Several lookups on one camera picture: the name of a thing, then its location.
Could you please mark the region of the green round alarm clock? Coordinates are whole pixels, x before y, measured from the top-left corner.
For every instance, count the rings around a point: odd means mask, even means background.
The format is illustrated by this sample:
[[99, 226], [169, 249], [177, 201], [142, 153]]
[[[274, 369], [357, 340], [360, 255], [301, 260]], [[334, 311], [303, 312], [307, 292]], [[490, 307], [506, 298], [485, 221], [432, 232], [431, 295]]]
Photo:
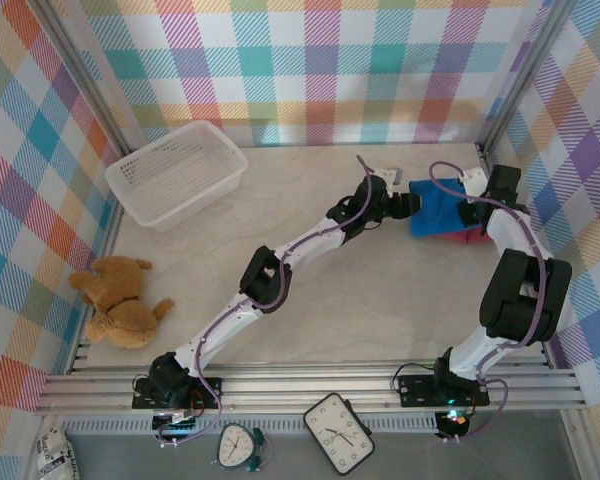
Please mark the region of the green round alarm clock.
[[269, 461], [263, 457], [268, 448], [270, 442], [260, 428], [229, 423], [219, 437], [216, 463], [223, 469], [258, 472]]

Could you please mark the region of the folded newspaper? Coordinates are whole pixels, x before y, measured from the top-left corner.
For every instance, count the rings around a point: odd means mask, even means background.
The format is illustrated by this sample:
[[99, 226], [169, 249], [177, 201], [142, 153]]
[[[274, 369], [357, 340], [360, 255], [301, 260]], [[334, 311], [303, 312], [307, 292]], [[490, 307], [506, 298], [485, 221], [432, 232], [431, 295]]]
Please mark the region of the folded newspaper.
[[40, 480], [80, 480], [73, 445], [62, 428], [50, 428], [36, 441]]

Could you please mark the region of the blue tank top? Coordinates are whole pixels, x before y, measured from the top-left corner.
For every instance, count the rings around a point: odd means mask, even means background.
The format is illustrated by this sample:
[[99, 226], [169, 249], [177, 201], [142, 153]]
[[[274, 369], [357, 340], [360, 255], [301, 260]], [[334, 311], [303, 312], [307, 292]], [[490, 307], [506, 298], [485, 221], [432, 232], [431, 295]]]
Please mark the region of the blue tank top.
[[414, 237], [464, 233], [478, 227], [465, 226], [458, 212], [461, 199], [439, 189], [431, 180], [411, 181], [409, 190], [421, 198], [420, 210], [411, 216]]

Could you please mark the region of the red tank top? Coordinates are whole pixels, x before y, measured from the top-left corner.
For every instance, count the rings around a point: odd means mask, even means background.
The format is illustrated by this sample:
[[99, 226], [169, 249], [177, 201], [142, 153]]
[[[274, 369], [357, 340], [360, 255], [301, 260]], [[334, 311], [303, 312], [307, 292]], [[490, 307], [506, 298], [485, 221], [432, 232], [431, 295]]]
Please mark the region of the red tank top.
[[492, 242], [488, 234], [483, 233], [480, 227], [469, 230], [463, 230], [460, 232], [448, 233], [445, 237], [449, 240], [470, 244], [470, 245], [483, 245]]

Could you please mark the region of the black rectangular analog clock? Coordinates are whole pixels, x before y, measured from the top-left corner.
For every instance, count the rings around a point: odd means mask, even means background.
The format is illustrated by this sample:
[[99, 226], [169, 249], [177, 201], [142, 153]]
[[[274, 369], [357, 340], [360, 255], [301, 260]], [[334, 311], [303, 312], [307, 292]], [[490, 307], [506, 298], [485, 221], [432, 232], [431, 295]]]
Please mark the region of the black rectangular analog clock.
[[310, 407], [303, 421], [340, 476], [350, 474], [375, 452], [371, 430], [339, 393], [329, 393]]

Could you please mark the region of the aluminium frame rail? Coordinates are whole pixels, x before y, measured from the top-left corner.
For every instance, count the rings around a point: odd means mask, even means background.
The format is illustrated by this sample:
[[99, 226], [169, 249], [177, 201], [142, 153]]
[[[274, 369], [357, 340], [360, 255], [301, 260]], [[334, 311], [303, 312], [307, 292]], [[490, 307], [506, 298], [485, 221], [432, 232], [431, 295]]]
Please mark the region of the aluminium frame rail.
[[[398, 394], [390, 385], [391, 364], [310, 366], [219, 366], [225, 414], [300, 414], [336, 392], [360, 413], [398, 412]], [[572, 410], [585, 407], [583, 392], [570, 370], [533, 363], [497, 367], [496, 378], [509, 386], [509, 410]], [[132, 411], [133, 370], [75, 372], [51, 376], [38, 401], [39, 415], [119, 414]]]

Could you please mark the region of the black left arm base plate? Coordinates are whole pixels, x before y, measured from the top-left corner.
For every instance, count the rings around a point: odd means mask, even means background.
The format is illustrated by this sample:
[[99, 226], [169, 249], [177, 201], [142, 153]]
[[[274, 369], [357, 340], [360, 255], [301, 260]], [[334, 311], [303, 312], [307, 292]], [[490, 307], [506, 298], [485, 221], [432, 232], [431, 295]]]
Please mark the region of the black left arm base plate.
[[187, 377], [184, 386], [174, 394], [165, 396], [160, 389], [145, 375], [137, 375], [131, 383], [133, 396], [131, 408], [134, 410], [168, 410], [168, 409], [216, 409], [217, 402], [212, 393], [198, 378]]

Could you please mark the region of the brown teddy bear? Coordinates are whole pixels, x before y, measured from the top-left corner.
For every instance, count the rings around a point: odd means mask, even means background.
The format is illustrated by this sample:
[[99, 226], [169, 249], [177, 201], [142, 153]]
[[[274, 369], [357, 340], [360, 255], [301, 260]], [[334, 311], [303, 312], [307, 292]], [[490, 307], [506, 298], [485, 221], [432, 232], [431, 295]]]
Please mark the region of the brown teddy bear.
[[69, 285], [95, 309], [85, 327], [89, 341], [140, 349], [154, 339], [175, 302], [169, 297], [154, 306], [143, 301], [144, 272], [151, 268], [148, 260], [113, 255], [94, 260], [89, 270], [69, 275]]

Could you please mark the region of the white plastic mesh basket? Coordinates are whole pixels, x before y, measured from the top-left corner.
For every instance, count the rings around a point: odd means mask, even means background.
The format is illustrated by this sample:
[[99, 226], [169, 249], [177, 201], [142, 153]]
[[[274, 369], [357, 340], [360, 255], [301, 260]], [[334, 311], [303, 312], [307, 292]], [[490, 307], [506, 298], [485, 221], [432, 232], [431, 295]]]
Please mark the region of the white plastic mesh basket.
[[234, 191], [247, 167], [228, 136], [197, 120], [115, 162], [105, 178], [133, 220], [166, 232]]

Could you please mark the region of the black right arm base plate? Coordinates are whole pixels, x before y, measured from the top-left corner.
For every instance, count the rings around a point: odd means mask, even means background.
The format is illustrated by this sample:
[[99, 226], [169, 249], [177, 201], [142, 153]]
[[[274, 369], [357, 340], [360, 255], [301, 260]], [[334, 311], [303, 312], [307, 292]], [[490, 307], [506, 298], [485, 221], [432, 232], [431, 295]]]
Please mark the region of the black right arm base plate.
[[490, 405], [486, 388], [467, 379], [448, 381], [438, 380], [434, 375], [401, 375], [398, 393], [404, 408]]

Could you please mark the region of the aluminium frame post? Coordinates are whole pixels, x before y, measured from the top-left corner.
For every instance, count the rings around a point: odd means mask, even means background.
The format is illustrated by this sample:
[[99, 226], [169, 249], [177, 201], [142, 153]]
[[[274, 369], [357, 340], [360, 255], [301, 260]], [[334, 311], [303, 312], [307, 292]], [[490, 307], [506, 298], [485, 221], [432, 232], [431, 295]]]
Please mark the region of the aluminium frame post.
[[533, 83], [578, 0], [529, 0], [505, 49], [476, 147], [488, 159]]
[[125, 156], [133, 152], [101, 94], [95, 79], [85, 65], [78, 48], [68, 34], [60, 15], [56, 12], [51, 0], [26, 0], [42, 28], [49, 36], [51, 43], [58, 51], [67, 70], [78, 89], [85, 97], [104, 133], [113, 144], [114, 149]]

